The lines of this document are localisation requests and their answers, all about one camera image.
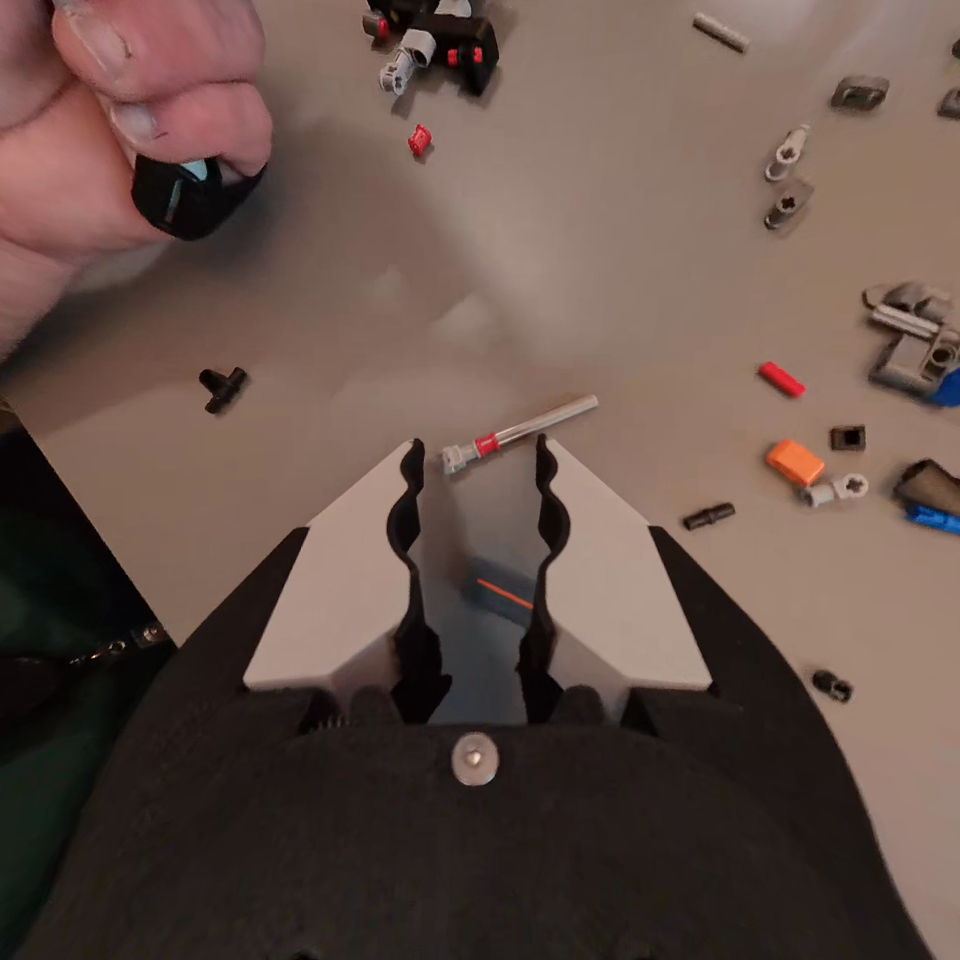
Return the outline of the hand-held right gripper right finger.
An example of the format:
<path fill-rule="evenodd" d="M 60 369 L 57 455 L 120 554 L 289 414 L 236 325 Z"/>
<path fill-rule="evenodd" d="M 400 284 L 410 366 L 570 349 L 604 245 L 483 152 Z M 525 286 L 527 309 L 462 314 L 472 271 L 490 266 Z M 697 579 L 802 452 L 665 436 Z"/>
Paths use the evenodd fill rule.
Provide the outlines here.
<path fill-rule="evenodd" d="M 708 692 L 713 677 L 650 522 L 555 438 L 535 442 L 535 574 L 516 672 L 529 724 L 587 687 L 618 723 L 634 690 Z"/>

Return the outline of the metal axle with red bush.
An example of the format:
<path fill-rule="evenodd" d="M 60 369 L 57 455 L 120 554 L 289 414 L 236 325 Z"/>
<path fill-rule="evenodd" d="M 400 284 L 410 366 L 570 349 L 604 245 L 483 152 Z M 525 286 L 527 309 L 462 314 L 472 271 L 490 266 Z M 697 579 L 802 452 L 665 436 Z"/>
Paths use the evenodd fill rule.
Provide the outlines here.
<path fill-rule="evenodd" d="M 587 414 L 598 406 L 597 395 L 586 394 L 521 423 L 474 438 L 465 444 L 448 445 L 439 454 L 442 475 L 460 474 L 473 463 L 498 453 L 505 447 Z"/>

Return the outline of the black T-shaped lego pin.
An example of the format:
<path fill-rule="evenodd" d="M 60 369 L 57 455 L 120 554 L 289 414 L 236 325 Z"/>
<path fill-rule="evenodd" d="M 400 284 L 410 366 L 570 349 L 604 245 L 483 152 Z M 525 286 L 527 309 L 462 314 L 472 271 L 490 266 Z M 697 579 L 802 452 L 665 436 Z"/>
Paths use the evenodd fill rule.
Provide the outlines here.
<path fill-rule="evenodd" d="M 229 373 L 205 368 L 198 375 L 198 382 L 207 390 L 209 398 L 204 405 L 207 414 L 219 416 L 226 412 L 249 382 L 245 369 L 236 366 Z"/>

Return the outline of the orange lego piece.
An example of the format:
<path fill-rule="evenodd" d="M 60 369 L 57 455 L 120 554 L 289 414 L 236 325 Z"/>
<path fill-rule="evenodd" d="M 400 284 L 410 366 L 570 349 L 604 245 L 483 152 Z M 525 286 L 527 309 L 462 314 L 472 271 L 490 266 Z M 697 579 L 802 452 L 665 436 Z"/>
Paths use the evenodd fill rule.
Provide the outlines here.
<path fill-rule="evenodd" d="M 813 486 L 826 470 L 825 462 L 793 439 L 772 446 L 764 457 L 771 469 L 799 488 Z"/>

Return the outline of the small light grey lego connector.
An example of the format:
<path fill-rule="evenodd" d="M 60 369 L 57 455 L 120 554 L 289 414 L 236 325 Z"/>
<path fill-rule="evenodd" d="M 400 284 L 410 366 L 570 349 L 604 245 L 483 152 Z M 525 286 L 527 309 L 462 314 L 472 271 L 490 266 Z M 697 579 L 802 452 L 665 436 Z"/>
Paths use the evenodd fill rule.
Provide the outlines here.
<path fill-rule="evenodd" d="M 864 498 L 869 491 L 870 483 L 864 475 L 848 473 L 798 489 L 798 499 L 810 509 L 819 509 L 838 502 Z"/>

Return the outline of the black grey lego module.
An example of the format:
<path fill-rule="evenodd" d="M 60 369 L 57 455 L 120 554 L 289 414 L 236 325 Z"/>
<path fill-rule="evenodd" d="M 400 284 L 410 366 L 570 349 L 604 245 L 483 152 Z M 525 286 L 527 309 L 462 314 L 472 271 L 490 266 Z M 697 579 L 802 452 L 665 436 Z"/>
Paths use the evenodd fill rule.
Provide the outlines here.
<path fill-rule="evenodd" d="M 370 1 L 362 27 L 374 45 L 393 44 L 378 84 L 397 98 L 431 66 L 452 71 L 468 94 L 481 97 L 498 67 L 495 27 L 470 1 Z"/>

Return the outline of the black curved lego panel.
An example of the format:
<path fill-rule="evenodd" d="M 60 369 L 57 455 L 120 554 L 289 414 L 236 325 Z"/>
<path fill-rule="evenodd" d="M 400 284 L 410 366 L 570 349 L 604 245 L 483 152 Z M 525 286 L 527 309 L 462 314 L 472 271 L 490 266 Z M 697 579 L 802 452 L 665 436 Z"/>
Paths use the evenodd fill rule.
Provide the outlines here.
<path fill-rule="evenodd" d="M 959 478 L 932 459 L 909 464 L 895 482 L 893 496 L 906 506 L 959 517 Z"/>

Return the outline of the dark grey lego axle connector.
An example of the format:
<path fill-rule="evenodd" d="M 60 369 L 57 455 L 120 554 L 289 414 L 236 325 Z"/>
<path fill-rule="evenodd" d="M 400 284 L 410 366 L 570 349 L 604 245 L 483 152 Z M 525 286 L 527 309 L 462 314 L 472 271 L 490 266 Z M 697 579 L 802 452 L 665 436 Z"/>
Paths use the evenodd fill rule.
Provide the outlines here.
<path fill-rule="evenodd" d="M 780 183 L 779 190 L 763 217 L 765 229 L 774 232 L 783 228 L 804 211 L 813 192 L 813 185 L 799 176 Z"/>

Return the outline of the light grey lego axle connector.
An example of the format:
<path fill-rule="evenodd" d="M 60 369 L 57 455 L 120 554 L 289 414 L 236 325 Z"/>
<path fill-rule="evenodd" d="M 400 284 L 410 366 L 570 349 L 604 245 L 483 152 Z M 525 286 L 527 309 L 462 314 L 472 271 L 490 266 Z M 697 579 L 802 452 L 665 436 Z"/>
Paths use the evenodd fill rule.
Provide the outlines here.
<path fill-rule="evenodd" d="M 763 172 L 768 184 L 782 182 L 799 162 L 810 134 L 810 125 L 802 124 L 792 128 L 769 156 Z"/>

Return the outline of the light grey lego axle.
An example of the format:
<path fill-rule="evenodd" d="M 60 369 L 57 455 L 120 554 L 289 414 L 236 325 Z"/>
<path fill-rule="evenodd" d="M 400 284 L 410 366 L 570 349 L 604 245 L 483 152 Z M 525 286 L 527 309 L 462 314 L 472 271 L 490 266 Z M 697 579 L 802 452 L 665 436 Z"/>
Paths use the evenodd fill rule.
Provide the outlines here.
<path fill-rule="evenodd" d="M 745 55 L 749 49 L 750 40 L 747 36 L 706 13 L 694 14 L 691 25 L 693 29 L 739 55 Z"/>

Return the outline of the person's left hand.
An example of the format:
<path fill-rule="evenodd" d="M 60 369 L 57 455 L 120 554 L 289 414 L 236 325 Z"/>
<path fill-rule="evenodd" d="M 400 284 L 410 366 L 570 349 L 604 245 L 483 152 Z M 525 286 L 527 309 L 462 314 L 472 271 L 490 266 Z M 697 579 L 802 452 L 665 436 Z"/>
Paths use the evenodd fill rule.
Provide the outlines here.
<path fill-rule="evenodd" d="M 2 2 L 1 357 L 85 275 L 174 237 L 136 209 L 138 155 L 265 169 L 265 33 L 249 1 Z"/>

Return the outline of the dark tile with orange stripe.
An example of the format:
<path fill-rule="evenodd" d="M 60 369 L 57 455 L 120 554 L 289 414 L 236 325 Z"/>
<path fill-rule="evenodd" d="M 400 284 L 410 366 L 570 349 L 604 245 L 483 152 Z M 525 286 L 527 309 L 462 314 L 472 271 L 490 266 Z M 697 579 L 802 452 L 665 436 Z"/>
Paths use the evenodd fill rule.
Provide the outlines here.
<path fill-rule="evenodd" d="M 471 556 L 465 563 L 460 593 L 475 609 L 527 629 L 533 617 L 536 576 Z"/>

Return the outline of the red pin piece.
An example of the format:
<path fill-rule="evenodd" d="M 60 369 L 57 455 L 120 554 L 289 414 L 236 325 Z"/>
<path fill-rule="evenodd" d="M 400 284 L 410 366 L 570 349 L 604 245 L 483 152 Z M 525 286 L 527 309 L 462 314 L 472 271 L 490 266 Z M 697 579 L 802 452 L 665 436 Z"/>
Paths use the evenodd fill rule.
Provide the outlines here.
<path fill-rule="evenodd" d="M 758 376 L 774 390 L 791 400 L 799 400 L 807 393 L 807 386 L 774 362 L 765 362 L 757 368 Z"/>

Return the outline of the person's green shirt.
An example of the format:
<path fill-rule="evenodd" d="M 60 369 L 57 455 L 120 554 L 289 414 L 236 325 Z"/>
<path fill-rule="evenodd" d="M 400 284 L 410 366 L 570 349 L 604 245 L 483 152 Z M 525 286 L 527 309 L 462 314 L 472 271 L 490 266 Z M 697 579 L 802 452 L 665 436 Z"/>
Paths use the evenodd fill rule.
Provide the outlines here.
<path fill-rule="evenodd" d="M 2 958 L 48 899 L 99 770 L 175 653 L 25 428 L 2 424 Z"/>

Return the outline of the grey lego frame assembly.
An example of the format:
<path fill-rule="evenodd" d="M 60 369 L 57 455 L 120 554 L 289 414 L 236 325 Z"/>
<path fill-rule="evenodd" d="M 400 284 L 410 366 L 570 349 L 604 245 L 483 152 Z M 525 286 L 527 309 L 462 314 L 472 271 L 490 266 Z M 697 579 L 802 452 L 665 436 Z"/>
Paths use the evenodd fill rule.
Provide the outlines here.
<path fill-rule="evenodd" d="M 959 327 L 954 296 L 910 280 L 864 290 L 867 321 L 892 339 L 873 362 L 870 383 L 942 410 L 959 407 Z"/>

